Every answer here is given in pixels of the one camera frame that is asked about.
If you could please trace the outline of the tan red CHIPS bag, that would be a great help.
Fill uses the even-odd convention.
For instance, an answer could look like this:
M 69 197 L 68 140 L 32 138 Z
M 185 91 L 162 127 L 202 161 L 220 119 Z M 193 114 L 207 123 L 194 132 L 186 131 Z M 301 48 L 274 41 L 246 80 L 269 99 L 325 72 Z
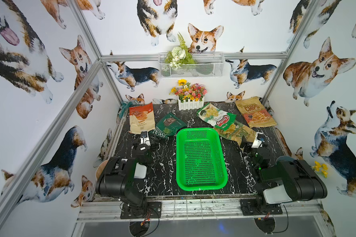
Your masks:
M 271 127 L 277 125 L 274 118 L 260 102 L 259 97 L 255 96 L 249 99 L 236 101 L 235 104 L 250 128 Z

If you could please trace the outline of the cassava chips bag red cream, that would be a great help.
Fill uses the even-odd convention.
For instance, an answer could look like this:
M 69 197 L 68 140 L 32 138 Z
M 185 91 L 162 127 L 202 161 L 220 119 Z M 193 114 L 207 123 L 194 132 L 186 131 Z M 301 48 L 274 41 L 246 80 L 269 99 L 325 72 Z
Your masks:
M 155 129 L 155 116 L 153 104 L 131 107 L 130 109 L 130 133 L 141 134 Z

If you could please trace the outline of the green white chips bag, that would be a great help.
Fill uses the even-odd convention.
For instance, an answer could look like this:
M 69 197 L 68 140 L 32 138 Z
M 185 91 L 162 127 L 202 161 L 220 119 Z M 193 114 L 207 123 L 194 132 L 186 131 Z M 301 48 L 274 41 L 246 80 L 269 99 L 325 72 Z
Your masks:
M 197 111 L 197 115 L 206 123 L 214 128 L 227 130 L 236 120 L 236 114 L 232 114 L 219 109 L 208 103 Z

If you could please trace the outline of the dark green REAL chips bag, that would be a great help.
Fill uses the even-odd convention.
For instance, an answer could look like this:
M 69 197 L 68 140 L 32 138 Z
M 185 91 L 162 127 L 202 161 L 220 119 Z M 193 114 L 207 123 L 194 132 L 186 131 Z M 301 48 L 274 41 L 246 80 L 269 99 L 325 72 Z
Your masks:
M 187 128 L 187 124 L 172 113 L 165 115 L 156 125 L 155 129 L 149 131 L 149 135 L 167 139 L 174 136 L 179 130 Z

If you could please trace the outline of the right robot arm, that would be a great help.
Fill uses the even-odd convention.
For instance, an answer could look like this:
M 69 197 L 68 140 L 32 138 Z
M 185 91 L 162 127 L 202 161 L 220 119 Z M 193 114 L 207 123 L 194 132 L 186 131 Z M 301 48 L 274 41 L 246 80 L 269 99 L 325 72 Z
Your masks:
M 282 214 L 283 203 L 323 199 L 328 195 L 327 187 L 310 165 L 303 160 L 303 149 L 295 153 L 296 158 L 281 156 L 275 165 L 262 156 L 263 141 L 242 143 L 242 148 L 250 155 L 252 168 L 258 183 L 276 183 L 277 186 L 259 192 L 255 200 L 241 200 L 244 215 Z

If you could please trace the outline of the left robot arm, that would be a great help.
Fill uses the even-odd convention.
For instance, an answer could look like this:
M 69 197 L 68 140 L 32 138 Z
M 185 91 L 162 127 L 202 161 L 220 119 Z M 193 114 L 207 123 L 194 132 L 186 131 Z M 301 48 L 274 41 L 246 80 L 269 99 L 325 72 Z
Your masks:
M 134 146 L 135 157 L 111 157 L 96 182 L 96 193 L 102 197 L 118 198 L 122 203 L 121 219 L 148 219 L 151 210 L 146 195 L 134 186 L 136 165 L 139 161 L 152 163 L 151 143 L 148 136 L 141 135 Z

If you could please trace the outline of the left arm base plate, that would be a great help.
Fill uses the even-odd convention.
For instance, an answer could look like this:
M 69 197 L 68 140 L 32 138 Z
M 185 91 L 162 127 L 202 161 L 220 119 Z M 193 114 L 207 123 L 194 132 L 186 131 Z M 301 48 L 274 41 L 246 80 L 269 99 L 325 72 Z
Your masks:
M 159 219 L 161 217 L 162 202 L 149 201 L 141 207 L 123 204 L 120 219 Z

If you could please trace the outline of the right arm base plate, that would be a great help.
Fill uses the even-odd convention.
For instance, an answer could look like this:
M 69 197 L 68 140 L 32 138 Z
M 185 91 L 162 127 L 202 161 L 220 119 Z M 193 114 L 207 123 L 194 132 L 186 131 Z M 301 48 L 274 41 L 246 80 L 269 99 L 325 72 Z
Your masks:
M 267 204 L 256 199 L 241 199 L 240 209 L 244 216 L 283 214 L 279 204 Z

